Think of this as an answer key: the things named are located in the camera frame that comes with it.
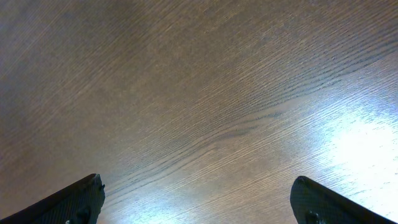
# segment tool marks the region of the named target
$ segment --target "black plastic part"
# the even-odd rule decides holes
[[[295,180],[290,204],[298,224],[396,224],[304,176]]]
[[[95,224],[105,201],[104,187],[100,175],[91,174],[0,224]]]

